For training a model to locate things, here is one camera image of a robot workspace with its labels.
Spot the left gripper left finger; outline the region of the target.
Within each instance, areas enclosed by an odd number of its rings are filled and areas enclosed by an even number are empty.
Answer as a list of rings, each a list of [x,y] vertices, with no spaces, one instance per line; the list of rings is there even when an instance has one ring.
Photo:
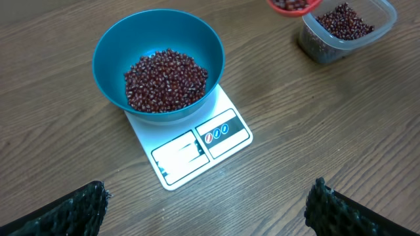
[[[79,189],[1,227],[2,235],[97,236],[111,193],[101,181]]]

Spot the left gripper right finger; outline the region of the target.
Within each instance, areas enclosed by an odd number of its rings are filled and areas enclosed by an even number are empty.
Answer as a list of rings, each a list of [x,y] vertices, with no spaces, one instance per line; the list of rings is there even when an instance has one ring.
[[[304,217],[317,236],[419,236],[326,186],[323,178],[309,191]]]

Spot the red measuring scoop blue handle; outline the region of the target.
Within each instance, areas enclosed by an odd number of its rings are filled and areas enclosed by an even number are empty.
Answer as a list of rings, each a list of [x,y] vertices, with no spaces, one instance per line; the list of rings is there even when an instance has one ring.
[[[268,5],[273,10],[275,10],[277,13],[281,14],[282,16],[291,17],[291,18],[304,16],[304,15],[314,11],[323,2],[322,0],[307,0],[307,1],[308,1],[310,6],[305,8],[304,10],[287,11],[287,10],[282,10],[282,9],[279,9],[278,7],[276,7],[273,4],[272,0],[266,0]]]

